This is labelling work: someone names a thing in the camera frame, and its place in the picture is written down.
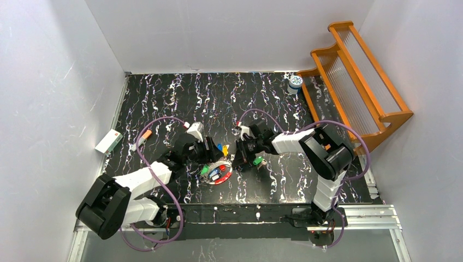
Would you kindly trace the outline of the keyring with coloured tags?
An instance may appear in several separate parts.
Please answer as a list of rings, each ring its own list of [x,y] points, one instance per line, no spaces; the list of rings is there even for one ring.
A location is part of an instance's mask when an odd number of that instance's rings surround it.
[[[230,145],[222,146],[224,157],[210,165],[205,165],[199,175],[199,181],[209,185],[219,185],[225,183],[233,174],[231,163]]]

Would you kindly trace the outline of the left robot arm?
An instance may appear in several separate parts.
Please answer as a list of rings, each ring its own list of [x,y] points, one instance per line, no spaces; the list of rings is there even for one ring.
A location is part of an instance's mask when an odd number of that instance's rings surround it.
[[[165,203],[145,193],[177,179],[188,164],[214,163],[223,156],[211,137],[200,141],[182,134],[174,147],[150,166],[122,176],[100,175],[77,208],[76,217],[103,240],[128,224],[145,221],[162,226],[168,221]]]

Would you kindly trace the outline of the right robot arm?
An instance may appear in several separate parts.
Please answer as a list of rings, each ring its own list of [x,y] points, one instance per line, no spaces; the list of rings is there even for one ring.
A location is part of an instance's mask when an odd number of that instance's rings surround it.
[[[234,155],[232,166],[251,164],[261,152],[273,155],[303,153],[318,174],[312,204],[328,212],[336,204],[337,192],[355,158],[352,147],[338,134],[338,127],[345,125],[322,120],[294,132],[274,132],[264,120],[256,120],[250,126],[239,122],[239,138],[229,148]]]

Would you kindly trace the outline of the green tagged loose key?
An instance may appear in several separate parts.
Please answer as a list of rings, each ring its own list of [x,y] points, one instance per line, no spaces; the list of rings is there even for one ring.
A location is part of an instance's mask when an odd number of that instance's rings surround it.
[[[259,156],[254,159],[253,165],[259,170],[267,165],[267,161],[262,156]]]

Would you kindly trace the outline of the orange white marker tube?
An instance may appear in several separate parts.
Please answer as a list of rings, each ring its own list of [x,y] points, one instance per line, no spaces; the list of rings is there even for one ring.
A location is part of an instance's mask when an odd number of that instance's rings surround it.
[[[132,151],[132,152],[136,151],[136,148],[142,146],[142,145],[146,142],[146,140],[151,136],[151,134],[152,134],[152,131],[151,131],[151,130],[147,130],[147,131],[141,136],[141,138],[140,138],[138,141],[136,141],[136,142],[131,146],[130,151]]]

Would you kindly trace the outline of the small white blue jar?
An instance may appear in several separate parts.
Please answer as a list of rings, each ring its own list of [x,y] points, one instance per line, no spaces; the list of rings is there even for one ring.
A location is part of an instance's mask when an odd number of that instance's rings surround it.
[[[287,91],[290,94],[298,94],[302,88],[304,81],[303,78],[298,75],[292,75],[289,78]]]

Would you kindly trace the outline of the white cardboard box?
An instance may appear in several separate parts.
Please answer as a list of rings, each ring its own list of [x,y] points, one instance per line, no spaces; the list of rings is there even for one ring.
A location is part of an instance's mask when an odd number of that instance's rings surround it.
[[[123,135],[120,132],[110,129],[101,141],[94,147],[94,149],[102,154],[108,155],[113,151],[122,138]]]

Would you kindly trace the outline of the orange wooden rack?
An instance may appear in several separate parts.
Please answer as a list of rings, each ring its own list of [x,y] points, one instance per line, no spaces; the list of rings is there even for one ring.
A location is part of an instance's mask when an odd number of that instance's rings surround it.
[[[328,26],[335,42],[314,49],[315,67],[297,72],[302,78],[320,76],[335,117],[357,131],[373,151],[412,116],[399,92],[352,21]]]

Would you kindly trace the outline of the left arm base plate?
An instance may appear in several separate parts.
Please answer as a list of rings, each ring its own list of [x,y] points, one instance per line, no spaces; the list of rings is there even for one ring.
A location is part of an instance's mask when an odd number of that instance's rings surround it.
[[[147,228],[178,228],[180,224],[180,213],[177,209],[161,209],[152,220],[135,222],[136,227]]]

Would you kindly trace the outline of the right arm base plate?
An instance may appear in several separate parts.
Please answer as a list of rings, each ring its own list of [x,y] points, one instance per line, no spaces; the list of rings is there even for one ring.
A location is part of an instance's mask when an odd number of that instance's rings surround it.
[[[327,229],[328,226],[340,227],[342,222],[348,225],[347,215],[343,208],[338,208],[338,212],[333,209],[327,212],[311,209],[310,207],[293,208],[288,215],[284,215],[281,220],[286,220],[296,228],[322,227]]]

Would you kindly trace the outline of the aluminium rail frame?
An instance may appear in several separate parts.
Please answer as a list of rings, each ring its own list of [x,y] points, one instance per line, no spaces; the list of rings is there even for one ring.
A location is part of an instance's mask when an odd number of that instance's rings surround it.
[[[69,261],[410,261],[393,205],[342,205],[326,237],[322,228],[296,228],[292,205],[186,205],[186,225],[158,246],[130,228],[102,240],[77,227]]]

